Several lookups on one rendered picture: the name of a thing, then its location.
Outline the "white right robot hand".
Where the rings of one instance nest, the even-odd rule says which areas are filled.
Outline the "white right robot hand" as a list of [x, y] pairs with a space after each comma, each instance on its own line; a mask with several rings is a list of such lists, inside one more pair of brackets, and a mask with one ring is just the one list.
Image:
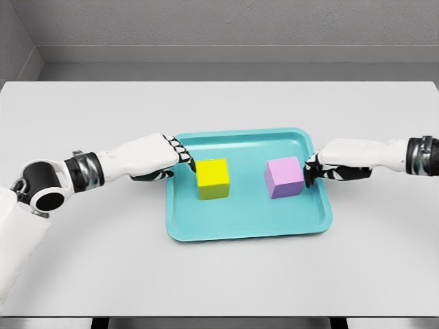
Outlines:
[[370, 141], [337, 138], [315, 151], [305, 162], [303, 176], [309, 188], [317, 178], [353, 181], [369, 178], [372, 158]]

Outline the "yellow cube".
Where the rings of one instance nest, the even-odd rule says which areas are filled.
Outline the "yellow cube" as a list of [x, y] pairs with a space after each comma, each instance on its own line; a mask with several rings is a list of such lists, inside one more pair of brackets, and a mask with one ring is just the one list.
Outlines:
[[199, 199], [229, 196], [230, 178], [225, 158], [199, 160], [195, 164]]

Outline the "pink cube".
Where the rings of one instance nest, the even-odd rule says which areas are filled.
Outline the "pink cube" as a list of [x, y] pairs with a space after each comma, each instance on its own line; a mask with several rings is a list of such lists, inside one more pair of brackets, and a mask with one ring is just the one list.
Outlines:
[[298, 195], [305, 183], [296, 156], [268, 160], [264, 179], [271, 199]]

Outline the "teal tray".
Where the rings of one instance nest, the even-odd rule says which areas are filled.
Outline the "teal tray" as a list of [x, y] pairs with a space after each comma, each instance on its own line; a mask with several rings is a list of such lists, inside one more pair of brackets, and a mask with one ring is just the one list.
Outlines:
[[177, 241], [210, 241], [326, 231], [333, 213], [324, 182], [299, 195], [271, 199], [264, 180], [268, 160], [314, 152], [311, 137], [298, 128], [198, 132], [177, 135], [195, 160], [224, 158], [230, 177], [227, 198], [201, 200], [195, 174], [174, 166], [166, 185], [168, 234]]

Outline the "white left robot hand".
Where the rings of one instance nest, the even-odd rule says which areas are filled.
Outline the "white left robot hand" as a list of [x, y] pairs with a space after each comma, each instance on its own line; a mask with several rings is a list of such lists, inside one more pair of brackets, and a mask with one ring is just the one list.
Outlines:
[[153, 182], [174, 176], [171, 168], [180, 163], [195, 173], [195, 160], [175, 137], [154, 133], [128, 143], [130, 164], [128, 175], [134, 181]]

